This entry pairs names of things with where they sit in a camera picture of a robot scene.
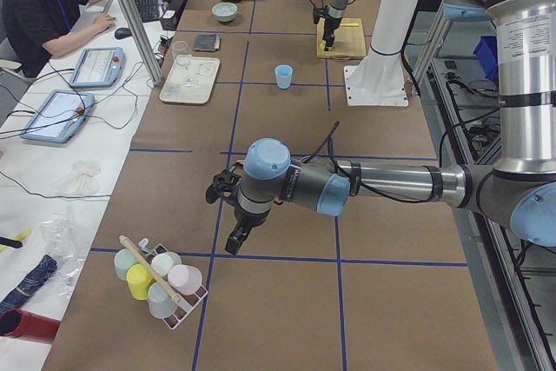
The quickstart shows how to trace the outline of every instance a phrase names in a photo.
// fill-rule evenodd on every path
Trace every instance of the white table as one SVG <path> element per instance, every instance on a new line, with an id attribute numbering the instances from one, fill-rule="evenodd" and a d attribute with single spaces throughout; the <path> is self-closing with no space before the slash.
<path id="1" fill-rule="evenodd" d="M 73 30 L 79 30 L 90 24 L 95 16 L 102 11 L 103 3 L 86 7 L 82 17 Z M 111 16 L 116 18 L 116 27 L 126 26 L 125 18 L 115 0 L 110 9 Z M 158 22 L 146 23 L 150 43 L 156 46 L 161 35 L 172 36 L 162 30 Z M 75 162 L 95 161 L 100 165 L 101 172 L 94 177 L 100 185 L 96 195 L 111 194 L 123 162 L 128 154 L 131 137 L 149 100 L 152 82 L 147 70 L 143 67 L 126 84 L 126 88 L 135 93 L 131 95 L 123 89 L 114 91 L 122 84 L 134 68 L 141 62 L 139 51 L 132 37 L 123 40 L 114 38 L 114 30 L 109 30 L 95 37 L 86 47 L 120 46 L 126 55 L 126 63 L 118 81 L 111 89 L 94 90 L 96 101 L 91 115 L 98 116 L 107 122 L 121 127 L 111 128 L 100 119 L 90 118 L 81 130 L 65 144 L 47 144 L 30 142 L 19 136 L 0 141 L 0 150 L 4 153 L 0 159 L 0 171 L 22 183 L 28 190 L 44 195 L 60 195 L 61 186 L 72 178 L 72 167 Z M 50 64 L 57 70 L 73 68 L 81 51 L 75 51 L 61 59 L 52 59 Z M 41 75 L 50 73 L 52 68 L 47 64 Z M 66 79 L 70 73 L 63 73 Z M 22 103 L 16 109 L 27 109 L 27 104 L 37 109 L 53 89 L 70 89 L 57 74 L 46 76 L 34 83 Z M 11 116 L 0 129 L 1 132 L 22 129 L 29 121 L 27 116 Z M 20 249 L 7 248 L 0 253 L 0 270 L 3 279 L 0 281 L 0 298 L 4 298 L 41 260 L 47 250 L 47 242 L 43 239 L 41 224 L 65 215 L 73 224 L 72 235 L 76 247 L 75 258 L 71 262 L 79 265 L 89 251 L 90 244 L 96 234 L 109 198 L 94 199 L 45 199 L 27 194 L 22 188 L 4 177 L 0 177 L 0 234 L 6 237 L 18 235 L 25 229 L 32 233 Z M 75 285 L 76 277 L 69 284 Z M 54 275 L 29 301 L 23 309 L 40 315 L 61 319 L 68 306 L 70 292 L 59 295 L 64 284 Z M 41 369 L 50 350 L 50 345 L 0 338 L 0 370 L 33 371 Z"/>

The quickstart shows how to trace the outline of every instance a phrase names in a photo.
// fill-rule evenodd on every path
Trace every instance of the man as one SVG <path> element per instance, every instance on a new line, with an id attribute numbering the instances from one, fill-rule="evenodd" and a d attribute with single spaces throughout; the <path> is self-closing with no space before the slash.
<path id="1" fill-rule="evenodd" d="M 53 56 L 81 48 L 114 24 L 101 14 L 83 30 L 71 32 L 81 16 L 80 4 L 101 0 L 3 0 L 3 20 L 11 46 L 23 64 L 23 73 L 35 77 Z"/>

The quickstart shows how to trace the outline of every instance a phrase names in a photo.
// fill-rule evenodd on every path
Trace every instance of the desk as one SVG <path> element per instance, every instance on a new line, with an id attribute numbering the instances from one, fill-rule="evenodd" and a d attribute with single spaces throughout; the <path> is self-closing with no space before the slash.
<path id="1" fill-rule="evenodd" d="M 103 5 L 91 5 L 83 10 L 82 17 L 74 30 L 91 23 L 103 10 Z M 109 13 L 117 17 L 117 26 L 125 26 L 125 18 L 114 1 Z M 145 24 L 149 40 L 156 44 L 160 35 L 169 35 L 161 29 L 159 23 Z M 110 195 L 116 184 L 121 167 L 128 153 L 131 137 L 136 132 L 139 121 L 147 105 L 152 82 L 147 71 L 142 68 L 126 84 L 136 94 L 132 96 L 125 90 L 114 91 L 123 80 L 131 74 L 134 64 L 141 61 L 133 38 L 116 40 L 113 30 L 95 37 L 87 47 L 122 46 L 126 53 L 126 64 L 122 75 L 111 89 L 94 90 L 97 104 L 92 116 L 122 127 L 113 129 L 100 119 L 88 119 L 83 128 L 66 144 L 34 143 L 15 136 L 3 139 L 0 149 L 4 152 L 0 160 L 0 170 L 22 182 L 33 192 L 45 195 L 60 194 L 59 188 L 72 174 L 72 165 L 78 161 L 95 160 L 99 162 L 102 172 L 95 179 L 100 185 L 97 195 Z M 50 64 L 56 69 L 73 68 L 81 51 L 76 51 L 61 59 L 52 59 Z M 47 74 L 52 68 L 47 64 L 41 74 Z M 70 73 L 64 73 L 66 79 Z M 53 89 L 70 89 L 60 76 L 54 74 L 38 80 L 25 94 L 22 104 L 17 109 L 27 109 L 23 105 L 37 109 Z M 3 124 L 2 132 L 22 129 L 28 117 L 11 116 Z M 108 204 L 108 198 L 64 201 L 62 199 L 43 199 L 27 195 L 21 188 L 5 178 L 0 178 L 0 224 L 3 235 L 13 234 L 24 229 L 33 229 L 25 239 L 22 249 L 8 248 L 0 254 L 0 297 L 4 298 L 40 261 L 45 253 L 46 242 L 41 233 L 41 222 L 52 219 L 56 214 L 69 215 L 74 223 L 74 237 L 82 261 L 89 251 L 93 237 Z M 57 294 L 61 286 L 53 277 L 24 305 L 24 309 L 40 315 L 61 319 L 67 308 L 69 298 Z M 50 346 L 28 341 L 0 339 L 0 369 L 10 371 L 32 371 L 40 369 L 49 352 Z"/>
<path id="2" fill-rule="evenodd" d="M 405 109 L 348 108 L 346 62 L 314 57 L 307 1 L 246 0 L 227 25 L 212 20 L 214 2 L 189 0 L 175 34 L 221 33 L 212 97 L 168 105 L 153 89 L 44 370 L 496 369 L 442 203 L 353 198 L 335 219 L 283 205 L 238 256 L 224 252 L 232 209 L 208 205 L 204 192 L 259 137 L 305 156 L 340 120 L 338 157 L 421 165 L 435 154 L 419 98 Z M 378 2 L 356 5 L 346 17 L 362 17 L 370 36 Z M 278 63 L 294 67 L 288 90 L 275 86 Z M 178 329 L 116 278 L 120 234 L 162 242 L 203 272 L 208 297 Z"/>

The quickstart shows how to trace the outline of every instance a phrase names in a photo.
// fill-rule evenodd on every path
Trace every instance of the wooden board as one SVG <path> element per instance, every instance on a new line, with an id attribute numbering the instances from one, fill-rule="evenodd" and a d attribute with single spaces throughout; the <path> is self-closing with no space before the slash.
<path id="1" fill-rule="evenodd" d="M 367 55 L 367 45 L 363 34 L 363 22 L 359 18 L 346 17 L 341 24 L 358 24 L 358 26 L 340 26 L 334 34 L 336 39 L 330 51 L 323 51 L 322 33 L 324 20 L 321 19 L 316 26 L 316 56 L 318 58 L 359 58 Z"/>

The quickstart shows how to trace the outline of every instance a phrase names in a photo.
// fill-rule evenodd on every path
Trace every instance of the yellow cup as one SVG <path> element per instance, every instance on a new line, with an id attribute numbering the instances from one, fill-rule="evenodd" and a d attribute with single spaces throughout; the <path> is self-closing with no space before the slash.
<path id="1" fill-rule="evenodd" d="M 149 287 L 154 279 L 143 265 L 136 264 L 128 269 L 125 278 L 134 299 L 147 300 L 149 298 Z"/>

